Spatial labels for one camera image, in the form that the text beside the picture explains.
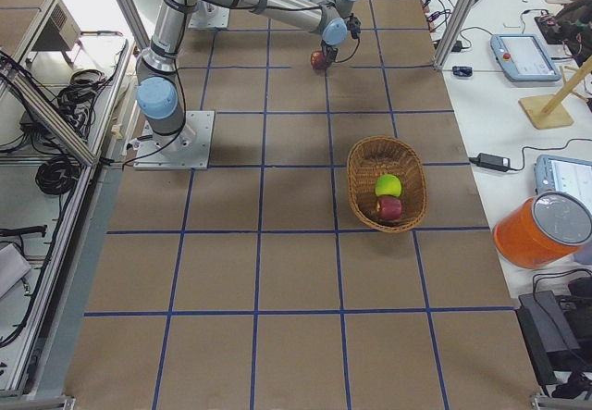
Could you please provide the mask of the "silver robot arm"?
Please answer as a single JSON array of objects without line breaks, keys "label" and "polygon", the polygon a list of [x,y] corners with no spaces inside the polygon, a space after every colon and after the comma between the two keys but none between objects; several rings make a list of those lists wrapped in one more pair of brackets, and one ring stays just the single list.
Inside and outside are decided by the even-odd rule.
[{"label": "silver robot arm", "polygon": [[154,33],[136,66],[136,99],[152,130],[157,151],[184,148],[193,139],[184,105],[177,58],[188,27],[216,29],[217,18],[230,10],[247,11],[278,20],[320,36],[311,54],[315,70],[337,61],[338,47],[360,36],[360,22],[352,13],[356,0],[162,0]]}]

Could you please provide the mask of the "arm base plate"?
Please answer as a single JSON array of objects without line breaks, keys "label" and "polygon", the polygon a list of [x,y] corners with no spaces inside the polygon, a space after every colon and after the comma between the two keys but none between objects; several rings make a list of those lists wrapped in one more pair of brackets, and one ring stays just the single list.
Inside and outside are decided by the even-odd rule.
[{"label": "arm base plate", "polygon": [[229,9],[199,1],[191,15],[187,28],[194,31],[225,30],[228,27]]},{"label": "arm base plate", "polygon": [[164,136],[154,134],[144,121],[142,134],[147,140],[136,141],[137,155],[132,162],[138,170],[185,170],[208,168],[215,123],[214,111],[188,111],[185,127],[172,144]]}]

